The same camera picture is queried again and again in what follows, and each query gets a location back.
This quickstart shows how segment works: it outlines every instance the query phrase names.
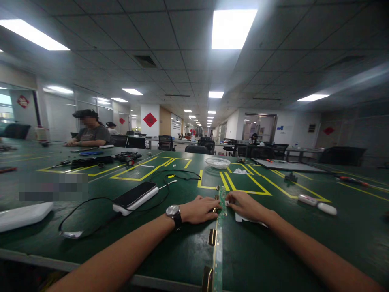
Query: air vent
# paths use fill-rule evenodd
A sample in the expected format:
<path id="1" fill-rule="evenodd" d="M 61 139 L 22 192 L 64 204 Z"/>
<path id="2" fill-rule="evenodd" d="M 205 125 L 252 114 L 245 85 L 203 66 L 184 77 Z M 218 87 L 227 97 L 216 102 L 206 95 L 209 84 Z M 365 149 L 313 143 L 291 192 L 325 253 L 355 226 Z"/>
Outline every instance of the air vent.
<path id="1" fill-rule="evenodd" d="M 366 58 L 366 56 L 347 56 L 347 57 L 344 57 L 344 58 L 340 59 L 339 61 L 336 61 L 335 63 L 325 67 L 324 69 L 329 70 L 329 69 L 333 69 L 334 67 L 338 67 L 338 66 L 344 65 L 344 64 L 347 64 L 347 65 L 355 64 L 359 61 L 362 61 L 365 58 Z"/>
<path id="2" fill-rule="evenodd" d="M 141 56 L 141 55 L 138 55 L 138 56 L 134 56 L 135 59 L 139 62 L 139 64 L 143 67 L 143 68 L 156 68 L 157 65 L 155 65 L 154 61 L 150 58 L 150 56 Z"/>

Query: forearm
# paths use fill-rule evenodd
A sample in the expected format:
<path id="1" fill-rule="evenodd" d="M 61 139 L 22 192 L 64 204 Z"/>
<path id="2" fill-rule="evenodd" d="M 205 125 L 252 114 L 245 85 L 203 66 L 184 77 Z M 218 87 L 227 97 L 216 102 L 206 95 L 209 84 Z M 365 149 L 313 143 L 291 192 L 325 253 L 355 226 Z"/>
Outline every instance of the forearm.
<path id="1" fill-rule="evenodd" d="M 321 278 L 331 291 L 384 291 L 370 277 L 286 222 L 275 212 L 266 224 Z"/>
<path id="2" fill-rule="evenodd" d="M 118 290 L 174 227 L 172 219 L 161 215 L 90 258 L 50 291 Z"/>

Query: hand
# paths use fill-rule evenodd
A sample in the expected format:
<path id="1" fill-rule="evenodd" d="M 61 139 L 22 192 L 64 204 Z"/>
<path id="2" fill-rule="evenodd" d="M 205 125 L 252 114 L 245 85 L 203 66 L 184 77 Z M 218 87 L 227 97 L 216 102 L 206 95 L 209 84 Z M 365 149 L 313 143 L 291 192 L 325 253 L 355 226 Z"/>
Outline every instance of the hand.
<path id="1" fill-rule="evenodd" d="M 215 200 L 214 198 L 197 196 L 195 200 L 180 205 L 182 223 L 199 224 L 216 219 L 218 214 L 209 213 L 209 211 L 213 208 L 223 209 L 219 203 L 220 200 Z"/>
<path id="2" fill-rule="evenodd" d="M 254 200 L 250 195 L 242 191 L 232 191 L 226 196 L 229 201 L 228 207 L 233 209 L 239 215 L 266 224 L 269 218 L 275 213 Z"/>

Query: gray t-shirt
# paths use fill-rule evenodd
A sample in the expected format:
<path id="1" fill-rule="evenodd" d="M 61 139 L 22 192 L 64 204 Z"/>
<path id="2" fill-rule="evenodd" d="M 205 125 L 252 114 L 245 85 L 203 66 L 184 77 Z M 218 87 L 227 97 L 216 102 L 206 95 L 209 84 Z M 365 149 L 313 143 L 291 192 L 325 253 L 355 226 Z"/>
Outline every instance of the gray t-shirt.
<path id="1" fill-rule="evenodd" d="M 83 128 L 75 138 L 79 141 L 104 140 L 106 141 L 105 145 L 113 144 L 111 134 L 104 126 L 98 126 L 94 129 Z"/>

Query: vr headset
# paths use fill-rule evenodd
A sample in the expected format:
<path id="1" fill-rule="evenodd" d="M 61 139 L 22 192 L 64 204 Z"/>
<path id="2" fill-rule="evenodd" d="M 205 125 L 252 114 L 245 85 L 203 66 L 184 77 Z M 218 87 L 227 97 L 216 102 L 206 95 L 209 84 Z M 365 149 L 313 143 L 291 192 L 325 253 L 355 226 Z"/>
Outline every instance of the vr headset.
<path id="1" fill-rule="evenodd" d="M 91 117 L 91 118 L 98 118 L 98 114 L 92 110 L 92 109 L 84 109 L 84 110 L 79 110 L 76 111 L 73 116 L 75 118 L 84 118 L 84 117 Z"/>

